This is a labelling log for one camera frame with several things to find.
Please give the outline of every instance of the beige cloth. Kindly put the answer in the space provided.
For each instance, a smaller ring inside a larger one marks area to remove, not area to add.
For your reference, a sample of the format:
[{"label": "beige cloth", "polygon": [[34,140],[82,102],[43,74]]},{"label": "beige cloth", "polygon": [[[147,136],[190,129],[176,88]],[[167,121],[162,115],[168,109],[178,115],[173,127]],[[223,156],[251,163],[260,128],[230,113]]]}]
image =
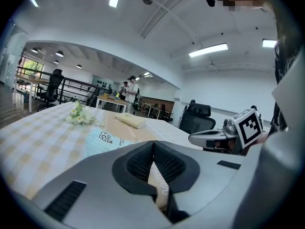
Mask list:
[{"label": "beige cloth", "polygon": [[115,118],[136,129],[143,127],[145,125],[145,120],[146,120],[146,118],[144,117],[135,116],[129,113],[116,114]]}]

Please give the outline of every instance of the white shirt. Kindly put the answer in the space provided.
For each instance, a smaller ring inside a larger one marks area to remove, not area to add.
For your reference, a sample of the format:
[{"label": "white shirt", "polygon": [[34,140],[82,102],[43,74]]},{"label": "white shirt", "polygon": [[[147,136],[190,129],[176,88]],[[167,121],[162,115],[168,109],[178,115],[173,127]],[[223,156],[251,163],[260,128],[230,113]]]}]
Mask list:
[{"label": "white shirt", "polygon": [[139,86],[138,86],[137,83],[131,84],[131,85],[129,86],[129,91],[134,91],[134,92],[136,92],[136,93],[127,92],[127,93],[126,93],[125,101],[127,101],[127,102],[133,104],[133,102],[134,102],[134,100],[135,100],[135,96],[136,96],[136,94],[137,94],[137,92],[138,92],[138,88],[139,88]]}]

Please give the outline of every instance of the wall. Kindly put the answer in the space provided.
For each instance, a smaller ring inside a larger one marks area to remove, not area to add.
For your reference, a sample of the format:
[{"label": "wall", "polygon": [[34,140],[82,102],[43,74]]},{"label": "wall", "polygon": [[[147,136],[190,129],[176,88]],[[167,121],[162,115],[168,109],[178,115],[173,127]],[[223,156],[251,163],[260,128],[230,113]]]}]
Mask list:
[{"label": "wall", "polygon": [[271,121],[275,101],[271,95],[276,87],[273,73],[230,71],[196,73],[186,76],[181,92],[182,102],[195,99],[199,104],[210,105],[234,113],[256,105],[264,120]]},{"label": "wall", "polygon": [[178,88],[169,83],[153,82],[151,79],[147,79],[141,89],[141,95],[143,97],[174,101],[174,95],[177,90]]},{"label": "wall", "polygon": [[15,73],[17,71],[22,49],[27,39],[26,36],[26,33],[15,26],[7,41],[7,49],[2,62],[0,80],[9,87],[14,86]]},{"label": "wall", "polygon": [[174,102],[171,102],[171,101],[166,101],[166,100],[161,100],[161,99],[156,99],[156,98],[148,98],[148,97],[143,97],[142,103],[148,103],[148,104],[151,104],[152,106],[154,106],[155,104],[159,104],[160,109],[161,109],[161,105],[164,104],[165,110],[170,113],[172,112],[173,105],[174,105]]},{"label": "wall", "polygon": [[[12,18],[19,26],[27,27],[29,41],[70,42],[95,48],[161,75],[177,87],[181,86],[182,72],[175,67],[169,55],[152,42],[144,40],[129,24],[118,23],[112,14],[106,16],[103,23],[96,23],[92,21],[96,14],[88,12],[82,14],[80,20],[76,16],[80,8],[75,9],[75,13],[70,9],[69,14],[54,10],[41,16],[24,16],[25,11],[18,10]],[[34,30],[28,29],[29,23],[32,23]]]},{"label": "wall", "polygon": [[[86,72],[86,71],[83,71],[78,68],[72,68],[72,67],[67,67],[67,66],[62,66],[62,65],[55,66],[53,64],[50,64],[44,60],[41,60],[41,59],[39,59],[31,54],[27,54],[27,53],[24,54],[24,57],[34,60],[36,62],[42,63],[44,72],[52,73],[55,69],[60,69],[60,70],[62,70],[62,75],[67,78],[71,78],[71,79],[89,83],[89,84],[91,84],[91,82],[92,82],[93,74],[90,72]],[[46,74],[43,74],[42,78],[49,79],[50,77]],[[79,91],[77,89],[67,87],[67,86],[64,87],[64,90],[73,92],[75,94],[86,95],[86,92],[84,92],[84,91]]]},{"label": "wall", "polygon": [[114,83],[112,80],[105,79],[105,78],[102,78],[102,77],[97,76],[97,75],[93,75],[93,79],[92,79],[91,84],[92,85],[99,85],[100,87],[102,87],[102,83],[98,83],[97,81],[100,81],[102,83],[106,83],[106,88],[107,89],[108,89],[109,85],[111,85],[111,87],[113,87],[113,83]]}]

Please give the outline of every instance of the white desk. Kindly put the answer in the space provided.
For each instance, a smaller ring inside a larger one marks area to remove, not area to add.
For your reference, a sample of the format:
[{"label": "white desk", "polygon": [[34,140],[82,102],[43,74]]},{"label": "white desk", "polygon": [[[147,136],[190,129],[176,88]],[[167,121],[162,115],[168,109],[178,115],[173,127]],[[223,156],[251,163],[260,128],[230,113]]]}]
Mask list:
[{"label": "white desk", "polygon": [[144,105],[147,105],[147,107],[151,106],[151,104],[142,103],[142,104],[141,104],[141,108],[140,108],[140,110],[142,111],[142,113],[143,113]]},{"label": "white desk", "polygon": [[[60,104],[1,129],[2,175],[10,188],[32,199],[45,184],[83,159],[86,138],[95,128],[134,143],[160,140],[202,150],[189,142],[186,132],[165,121],[146,118],[146,125],[135,129],[116,120],[115,112],[91,107],[99,121],[96,124],[75,125],[62,121],[74,107],[71,102]],[[164,187],[165,181],[155,166],[148,183],[157,188],[156,205],[162,208],[167,204],[168,188]]]},{"label": "white desk", "polygon": [[158,108],[149,106],[148,116],[149,116],[149,114],[151,113],[151,109],[156,109],[156,110],[158,110],[157,119],[159,119],[159,115],[160,115],[160,112],[162,111],[162,109],[158,109]]},{"label": "white desk", "polygon": [[96,106],[95,106],[96,108],[99,107],[100,102],[102,102],[101,108],[103,107],[103,102],[116,104],[116,110],[115,110],[116,112],[118,112],[119,106],[123,106],[123,113],[125,113],[127,103],[125,101],[123,101],[122,99],[112,100],[112,99],[109,99],[109,98],[105,98],[103,95],[98,96],[97,101],[96,101]]},{"label": "white desk", "polygon": [[15,88],[14,88],[14,104],[16,104],[16,88],[17,88],[17,79],[22,79],[25,82],[30,83],[30,97],[29,97],[29,112],[32,113],[32,90],[33,90],[33,84],[35,84],[35,91],[34,91],[34,98],[36,97],[36,86],[37,84],[48,84],[49,80],[43,79],[43,78],[29,78],[28,75],[20,75],[16,74],[15,75]]}]

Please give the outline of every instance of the ceiling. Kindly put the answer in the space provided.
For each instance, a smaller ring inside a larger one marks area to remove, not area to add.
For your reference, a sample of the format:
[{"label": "ceiling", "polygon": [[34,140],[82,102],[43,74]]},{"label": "ceiling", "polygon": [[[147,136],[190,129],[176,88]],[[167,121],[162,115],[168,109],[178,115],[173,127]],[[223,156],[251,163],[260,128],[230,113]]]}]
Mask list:
[{"label": "ceiling", "polygon": [[[178,67],[183,73],[228,70],[269,72],[274,68],[273,50],[263,48],[262,40],[276,39],[275,18],[265,10],[241,8],[229,11],[220,2],[211,8],[205,0],[153,0],[151,5],[144,4],[142,0],[119,0],[115,9],[109,6],[109,0],[36,1],[39,10],[34,13],[35,8],[31,4],[24,10],[31,18],[39,18],[37,26],[52,26],[59,20],[61,23],[78,20],[80,23],[86,21],[87,27],[83,29],[90,30],[91,26],[103,25],[111,20],[122,25],[121,30],[131,27],[144,40],[156,45],[172,61],[168,67]],[[112,36],[107,34],[107,30],[100,33]],[[188,55],[202,47],[220,43],[227,43],[229,50],[194,58]],[[51,47],[66,51],[69,56],[95,62],[101,62],[100,54],[105,59],[102,63],[135,75],[145,68],[141,65],[143,68],[139,69],[139,66],[130,65],[123,59],[81,46],[53,44]]]},{"label": "ceiling", "polygon": [[[32,48],[38,48],[38,53],[31,51]],[[62,51],[64,57],[59,57],[55,53]],[[34,56],[54,66],[61,65],[66,67],[76,68],[78,64],[82,66],[82,70],[89,71],[96,75],[104,76],[105,71],[111,71],[110,80],[121,82],[129,76],[138,76],[145,73],[146,70],[142,67],[130,63],[124,59],[113,56],[111,54],[85,47],[64,42],[27,42],[25,45],[24,56]],[[153,78],[144,79],[145,81],[164,82],[161,78],[154,75]]]}]

